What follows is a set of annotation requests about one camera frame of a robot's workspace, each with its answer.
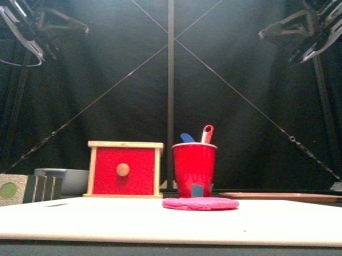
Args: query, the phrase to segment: plastic cup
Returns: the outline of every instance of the plastic cup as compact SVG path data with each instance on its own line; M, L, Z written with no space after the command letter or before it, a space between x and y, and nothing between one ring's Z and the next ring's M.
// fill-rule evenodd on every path
M216 146L199 142L180 143L172 150L179 197L209 196Z

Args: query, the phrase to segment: wooden box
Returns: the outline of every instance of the wooden box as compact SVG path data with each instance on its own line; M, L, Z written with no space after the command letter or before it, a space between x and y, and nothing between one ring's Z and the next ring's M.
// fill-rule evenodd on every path
M84 196L160 197L162 143L89 141L90 164Z

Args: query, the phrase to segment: black backdrop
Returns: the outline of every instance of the black backdrop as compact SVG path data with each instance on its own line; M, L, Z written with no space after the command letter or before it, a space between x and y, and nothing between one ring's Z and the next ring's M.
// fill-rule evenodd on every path
M328 166L339 168L331 159L312 61L288 64L281 49L257 36L264 27L301 9L300 3L223 0L209 10L217 2L175 0L173 142L180 142L181 132L199 140L204 125L213 125L217 189L327 190L332 176L235 92ZM89 140L166 143L168 1L46 4L84 22L89 34L62 42L57 60L26 73L0 67L2 170L113 89L8 173L32 174L42 167L88 169ZM5 28L1 31L1 58L22 61L20 45ZM340 58L331 51L321 58L333 125L340 127L339 70L329 57L335 62ZM166 153L161 181L166 179Z

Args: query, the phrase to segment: pink cloth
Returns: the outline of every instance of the pink cloth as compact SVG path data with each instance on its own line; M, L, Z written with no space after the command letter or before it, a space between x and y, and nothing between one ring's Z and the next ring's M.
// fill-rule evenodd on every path
M233 199L221 197L189 197L189 198L165 198L162 207L188 211L217 211L232 210L239 206Z

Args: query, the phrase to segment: knob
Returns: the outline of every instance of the knob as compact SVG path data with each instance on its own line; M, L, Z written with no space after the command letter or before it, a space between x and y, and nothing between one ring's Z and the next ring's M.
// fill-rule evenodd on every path
M125 163L120 163L117 166L116 166L116 173L118 176L124 177L128 175L129 173L129 166L128 164Z

